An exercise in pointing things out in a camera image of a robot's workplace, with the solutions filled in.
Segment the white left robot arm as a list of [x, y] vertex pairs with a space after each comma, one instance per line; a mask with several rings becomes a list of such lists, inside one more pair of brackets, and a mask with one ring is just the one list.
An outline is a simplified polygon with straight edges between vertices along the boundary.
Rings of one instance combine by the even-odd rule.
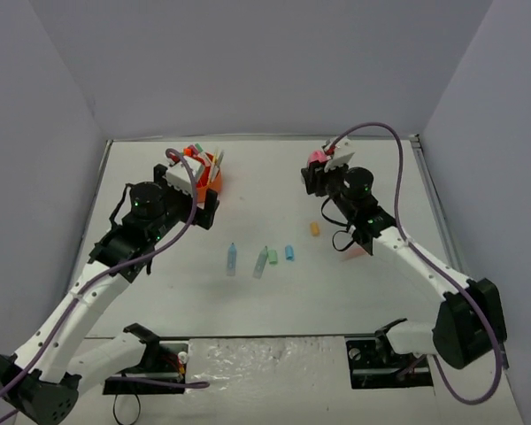
[[161, 339], [133, 323], [108, 343], [84, 355], [76, 351], [107, 307], [141, 274], [151, 272], [156, 255], [170, 248], [161, 240], [175, 225], [208, 230], [219, 207], [218, 193], [198, 193], [203, 168], [157, 165], [149, 182], [126, 185], [129, 212], [95, 243], [81, 275], [41, 327], [14, 353], [0, 354], [0, 399], [36, 424], [59, 424], [79, 396], [107, 379], [127, 380], [127, 372], [150, 372], [181, 362]]

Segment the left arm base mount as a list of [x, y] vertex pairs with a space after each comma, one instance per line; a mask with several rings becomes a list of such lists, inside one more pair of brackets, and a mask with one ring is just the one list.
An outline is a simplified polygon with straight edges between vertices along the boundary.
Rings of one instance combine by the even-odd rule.
[[162, 341], [158, 354], [149, 362], [128, 367], [107, 379], [104, 396], [113, 396], [112, 418], [115, 424], [137, 424], [142, 414], [142, 400], [148, 396], [183, 395], [184, 388], [153, 385], [139, 380], [185, 384], [189, 345], [186, 341]]

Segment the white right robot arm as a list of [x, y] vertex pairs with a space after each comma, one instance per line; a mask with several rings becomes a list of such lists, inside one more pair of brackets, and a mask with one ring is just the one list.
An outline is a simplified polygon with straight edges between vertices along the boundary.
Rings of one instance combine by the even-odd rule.
[[437, 355], [462, 369], [507, 339], [496, 285], [450, 268], [402, 236], [396, 219], [372, 194], [373, 174], [362, 167], [327, 168], [318, 160], [301, 171], [307, 194], [333, 202], [353, 243], [393, 267], [436, 307], [431, 323], [401, 318], [378, 329], [377, 360], [394, 366], [406, 354]]

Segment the yellow thin pen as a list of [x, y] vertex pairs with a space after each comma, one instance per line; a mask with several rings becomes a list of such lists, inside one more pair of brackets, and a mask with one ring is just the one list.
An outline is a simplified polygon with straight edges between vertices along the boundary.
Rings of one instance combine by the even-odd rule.
[[224, 156], [223, 150], [216, 150], [214, 152], [213, 159], [212, 159], [212, 165], [211, 165], [211, 169], [209, 172], [209, 180], [208, 180], [209, 183], [214, 182], [214, 180], [216, 179], [223, 156]]

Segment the pink-capped clear bottle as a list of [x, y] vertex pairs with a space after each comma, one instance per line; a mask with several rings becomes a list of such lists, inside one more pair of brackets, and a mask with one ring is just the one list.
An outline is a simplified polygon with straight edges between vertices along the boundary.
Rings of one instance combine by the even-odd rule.
[[307, 159], [307, 167], [311, 169], [324, 168], [329, 157], [323, 150], [316, 150]]

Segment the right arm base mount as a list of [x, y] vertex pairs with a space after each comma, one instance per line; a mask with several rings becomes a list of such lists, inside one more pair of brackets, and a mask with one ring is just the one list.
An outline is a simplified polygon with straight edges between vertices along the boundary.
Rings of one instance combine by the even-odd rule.
[[393, 321], [373, 334], [345, 338], [350, 386], [353, 390], [386, 390], [433, 387], [428, 361], [421, 356], [397, 354], [387, 339]]

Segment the light blue highlighter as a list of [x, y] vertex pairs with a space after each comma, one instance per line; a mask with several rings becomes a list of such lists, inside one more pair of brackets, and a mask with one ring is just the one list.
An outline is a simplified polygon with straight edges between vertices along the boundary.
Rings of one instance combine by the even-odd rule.
[[237, 260], [237, 249], [234, 243], [231, 243], [227, 250], [227, 276], [235, 276]]

